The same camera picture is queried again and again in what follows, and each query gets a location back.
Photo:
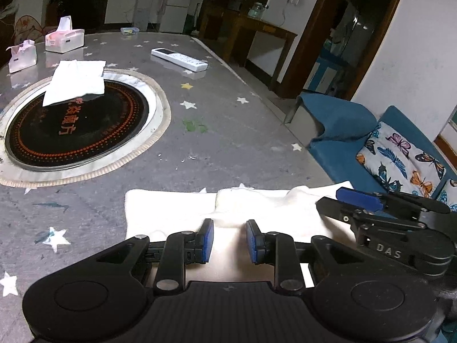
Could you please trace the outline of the white cloth garment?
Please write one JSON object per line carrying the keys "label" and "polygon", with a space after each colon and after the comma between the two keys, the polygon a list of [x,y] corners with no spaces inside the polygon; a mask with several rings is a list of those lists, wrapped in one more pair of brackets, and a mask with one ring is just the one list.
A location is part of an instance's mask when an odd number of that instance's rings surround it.
{"label": "white cloth garment", "polygon": [[130,190],[125,195],[126,235],[148,236],[158,242],[179,231],[197,231],[203,220],[215,224],[210,260],[186,268],[189,281],[250,282],[273,280],[273,267],[254,265],[249,258],[246,222],[253,219],[262,232],[282,232],[297,242],[326,236],[346,246],[355,245],[350,227],[322,217],[316,202],[334,198],[350,182],[320,188],[298,186],[289,190],[259,190],[240,185],[216,193]]}

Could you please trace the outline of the butterfly print cushion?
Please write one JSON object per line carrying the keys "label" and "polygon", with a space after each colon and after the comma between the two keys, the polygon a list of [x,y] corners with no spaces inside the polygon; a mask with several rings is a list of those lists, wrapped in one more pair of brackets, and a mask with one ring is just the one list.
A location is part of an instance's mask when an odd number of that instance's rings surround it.
{"label": "butterfly print cushion", "polygon": [[369,134],[356,159],[385,190],[424,198],[433,196],[446,173],[443,163],[383,121]]}

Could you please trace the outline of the blue sofa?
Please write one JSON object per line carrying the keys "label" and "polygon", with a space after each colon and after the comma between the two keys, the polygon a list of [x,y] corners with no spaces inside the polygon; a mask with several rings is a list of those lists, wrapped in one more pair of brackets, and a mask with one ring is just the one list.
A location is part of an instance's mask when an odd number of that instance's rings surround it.
{"label": "blue sofa", "polygon": [[360,104],[304,92],[296,100],[296,111],[306,111],[316,125],[317,134],[309,138],[307,149],[334,182],[348,181],[356,190],[370,193],[391,192],[356,159],[369,134],[383,121],[443,163],[445,176],[431,198],[446,204],[453,212],[456,210],[456,173],[425,134],[395,106],[389,106],[380,118],[376,118]]}

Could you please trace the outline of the white remote control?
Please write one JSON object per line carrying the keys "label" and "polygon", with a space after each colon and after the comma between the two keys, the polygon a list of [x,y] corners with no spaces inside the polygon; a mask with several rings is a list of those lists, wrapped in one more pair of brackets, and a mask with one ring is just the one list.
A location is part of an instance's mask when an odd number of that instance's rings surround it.
{"label": "white remote control", "polygon": [[206,62],[166,48],[152,49],[151,54],[192,72],[202,72],[208,69]]}

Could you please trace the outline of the round black induction cooktop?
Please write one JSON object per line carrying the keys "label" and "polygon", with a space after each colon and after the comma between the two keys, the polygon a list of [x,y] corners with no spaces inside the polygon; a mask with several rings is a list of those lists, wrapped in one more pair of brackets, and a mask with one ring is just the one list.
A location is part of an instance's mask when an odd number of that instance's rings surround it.
{"label": "round black induction cooktop", "polygon": [[45,106],[50,78],[1,110],[1,184],[44,188],[110,173],[146,152],[171,124],[162,87],[143,73],[112,69],[101,95]]}

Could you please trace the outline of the white paper tissue sheet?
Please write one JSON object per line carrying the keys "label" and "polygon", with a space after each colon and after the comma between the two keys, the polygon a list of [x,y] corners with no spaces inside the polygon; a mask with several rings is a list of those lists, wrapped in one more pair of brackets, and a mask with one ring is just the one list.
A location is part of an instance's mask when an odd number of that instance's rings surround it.
{"label": "white paper tissue sheet", "polygon": [[43,107],[84,95],[103,95],[104,60],[61,60],[43,98]]}

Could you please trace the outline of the wooden side table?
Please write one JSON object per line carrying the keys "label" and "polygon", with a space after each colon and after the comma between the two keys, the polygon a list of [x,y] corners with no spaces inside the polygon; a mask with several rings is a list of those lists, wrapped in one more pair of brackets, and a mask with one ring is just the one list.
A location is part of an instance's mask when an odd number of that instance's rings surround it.
{"label": "wooden side table", "polygon": [[224,18],[228,18],[231,23],[228,39],[222,49],[222,60],[226,63],[233,57],[238,60],[238,64],[241,67],[244,67],[256,33],[264,33],[284,40],[284,46],[274,68],[273,75],[267,83],[270,91],[276,91],[279,86],[277,79],[297,34],[232,9],[209,5],[203,12],[198,38],[205,38],[211,19]]}

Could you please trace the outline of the pink tissue box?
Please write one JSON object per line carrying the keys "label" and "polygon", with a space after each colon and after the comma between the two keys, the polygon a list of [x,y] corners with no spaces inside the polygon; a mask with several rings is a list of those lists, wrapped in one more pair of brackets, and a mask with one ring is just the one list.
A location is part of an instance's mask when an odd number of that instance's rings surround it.
{"label": "pink tissue box", "polygon": [[57,29],[46,34],[45,50],[52,53],[67,53],[84,46],[85,30],[74,29],[70,15],[61,17]]}

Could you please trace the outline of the water dispenser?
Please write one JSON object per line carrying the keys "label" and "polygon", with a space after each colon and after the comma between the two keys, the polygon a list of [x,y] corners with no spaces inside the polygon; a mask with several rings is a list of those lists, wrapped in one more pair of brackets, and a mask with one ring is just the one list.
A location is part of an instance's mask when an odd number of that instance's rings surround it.
{"label": "water dispenser", "polygon": [[152,5],[153,0],[136,0],[133,13],[133,26],[140,31],[147,31]]}

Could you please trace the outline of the white refrigerator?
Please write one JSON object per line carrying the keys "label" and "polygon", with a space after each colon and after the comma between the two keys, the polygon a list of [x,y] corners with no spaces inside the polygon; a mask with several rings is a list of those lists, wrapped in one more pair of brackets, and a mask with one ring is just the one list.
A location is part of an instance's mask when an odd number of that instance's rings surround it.
{"label": "white refrigerator", "polygon": [[182,33],[191,0],[163,0],[158,15],[159,31],[162,33]]}

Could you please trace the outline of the small pink tissue pack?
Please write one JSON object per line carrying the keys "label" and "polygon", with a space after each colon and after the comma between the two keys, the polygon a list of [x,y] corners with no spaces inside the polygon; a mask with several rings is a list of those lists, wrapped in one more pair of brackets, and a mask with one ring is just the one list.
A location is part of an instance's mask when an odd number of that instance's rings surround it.
{"label": "small pink tissue pack", "polygon": [[26,39],[19,45],[8,47],[7,50],[11,51],[9,73],[19,72],[36,65],[37,55],[34,40]]}

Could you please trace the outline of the floral bedding bundle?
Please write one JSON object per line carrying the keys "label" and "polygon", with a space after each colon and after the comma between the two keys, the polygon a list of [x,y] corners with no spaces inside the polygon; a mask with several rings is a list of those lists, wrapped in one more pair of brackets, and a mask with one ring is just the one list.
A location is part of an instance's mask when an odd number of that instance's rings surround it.
{"label": "floral bedding bundle", "polygon": [[14,28],[14,44],[19,45],[25,40],[33,40],[36,43],[44,41],[45,33],[38,21],[30,16],[23,15],[15,23]]}

